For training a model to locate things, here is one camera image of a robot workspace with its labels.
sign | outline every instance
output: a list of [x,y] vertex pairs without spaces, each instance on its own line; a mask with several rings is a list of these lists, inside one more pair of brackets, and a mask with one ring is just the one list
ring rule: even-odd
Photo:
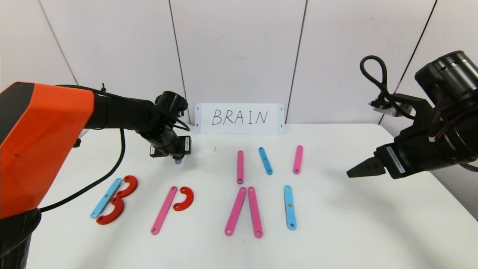
[[198,134],[281,135],[285,132],[282,104],[201,103],[195,110]]

table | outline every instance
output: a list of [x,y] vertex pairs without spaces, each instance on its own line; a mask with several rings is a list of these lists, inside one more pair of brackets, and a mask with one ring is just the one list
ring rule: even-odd
[[[430,173],[398,180],[388,175],[347,177],[349,168],[392,141],[381,126],[287,124],[284,135],[191,136],[193,154],[176,165],[170,158],[150,158],[149,144],[126,131],[126,155],[114,176],[43,214],[27,268],[477,267],[477,221]],[[41,206],[106,174],[118,158],[119,138],[118,130],[86,134]],[[292,172],[297,145],[304,146],[300,175]],[[267,152],[272,175],[265,173],[260,146]],[[243,186],[256,188],[262,239],[253,235],[247,201],[234,235],[224,234],[239,190],[238,150],[245,154]],[[93,208],[114,177],[129,174],[138,178],[139,186],[124,199],[125,211],[113,223],[98,225],[89,217]],[[295,231],[286,227],[286,184],[293,188]],[[195,200],[185,211],[170,210],[160,233],[152,236],[152,224],[173,185],[190,187]],[[178,192],[174,202],[184,198]]]

white wall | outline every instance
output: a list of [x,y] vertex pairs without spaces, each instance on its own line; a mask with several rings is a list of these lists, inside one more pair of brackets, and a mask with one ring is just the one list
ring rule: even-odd
[[184,97],[168,0],[41,0],[78,83],[152,100]]
[[[431,103],[416,83],[415,72],[438,57],[456,50],[463,50],[471,60],[478,63],[478,30],[475,24],[477,11],[478,1],[476,0],[438,1],[397,93],[425,98]],[[381,122],[381,125],[392,135],[398,135],[400,130],[411,124],[411,120],[403,117],[385,116]],[[455,166],[436,170],[433,174],[475,218],[478,218],[477,173]]]
[[186,96],[287,107],[305,0],[171,1]]
[[74,83],[35,0],[0,1],[0,65],[0,91],[16,81]]
[[[435,0],[310,0],[287,123],[377,123],[367,104],[379,89],[359,70],[378,55],[394,91]],[[378,64],[365,67],[378,80]]]

black cable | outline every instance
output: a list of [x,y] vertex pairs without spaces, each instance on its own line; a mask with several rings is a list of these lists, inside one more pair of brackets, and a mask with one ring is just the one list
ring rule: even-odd
[[478,167],[476,166],[473,166],[471,164],[460,164],[461,167],[465,168],[466,170],[470,170],[470,171],[473,171],[473,172],[478,172]]
[[[375,60],[376,62],[378,62],[378,64],[380,65],[381,69],[382,69],[382,82],[379,82],[378,80],[376,80],[374,77],[372,77],[372,75],[370,75],[366,70],[365,70],[365,62],[367,60]],[[382,95],[379,95],[379,98],[380,97],[383,97],[385,96],[388,101],[390,102],[390,104],[400,113],[402,114],[404,117],[406,118],[409,118],[411,120],[414,120],[415,117],[406,113],[405,111],[403,111],[403,109],[400,108],[400,106],[397,104],[397,102],[395,101],[395,99],[390,95],[390,93],[388,92],[388,88],[387,88],[387,67],[385,66],[385,62],[383,62],[382,59],[380,59],[380,57],[377,57],[375,55],[369,55],[369,56],[366,56],[364,57],[361,62],[360,62],[360,71],[362,72],[362,74],[368,79],[370,80],[373,84],[375,84],[381,91],[381,94]]]
[[105,181],[107,178],[109,178],[115,171],[116,169],[118,169],[118,167],[120,166],[122,160],[123,160],[123,157],[124,157],[124,152],[125,152],[125,149],[126,149],[126,143],[125,143],[125,139],[124,139],[124,129],[123,128],[120,128],[119,129],[119,133],[121,135],[121,153],[119,154],[119,158],[118,158],[118,161],[116,162],[115,166],[113,166],[113,168],[106,174],[104,175],[102,178],[96,180],[95,182],[89,184],[88,186],[84,187],[83,189],[81,189],[80,191],[68,196],[67,198],[59,201],[59,202],[56,202],[54,204],[51,204],[49,206],[45,206],[45,207],[42,207],[40,208],[40,212],[46,212],[46,211],[49,211],[49,210],[52,210],[52,209],[55,209],[61,205],[64,205],[66,204],[67,202],[73,200],[74,198],[82,195],[83,193],[89,191],[90,189],[92,189],[93,187],[97,186],[98,184],[102,183],[103,181]]
[[455,126],[456,122],[461,118],[461,116],[457,116],[455,117],[453,120],[447,122],[441,129],[440,131],[438,131],[438,133],[436,133],[436,135],[433,137],[433,139],[431,140],[431,142],[435,142],[437,141],[438,139],[440,139],[443,135],[445,135],[448,130]]

red curved piece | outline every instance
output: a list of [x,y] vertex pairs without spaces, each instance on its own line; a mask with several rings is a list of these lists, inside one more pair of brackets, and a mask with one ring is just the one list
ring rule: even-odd
[[111,203],[115,206],[113,212],[108,215],[100,216],[96,219],[96,222],[100,225],[106,225],[115,221],[124,210],[124,201],[119,197],[115,197],[111,200]]
[[186,195],[186,200],[184,200],[184,202],[175,203],[173,205],[173,209],[175,211],[182,211],[188,208],[194,200],[194,193],[192,189],[188,187],[182,187],[179,191]]
[[124,182],[129,183],[128,187],[124,190],[118,191],[116,197],[125,198],[126,196],[133,193],[133,191],[138,187],[138,179],[135,176],[125,176],[123,178]]

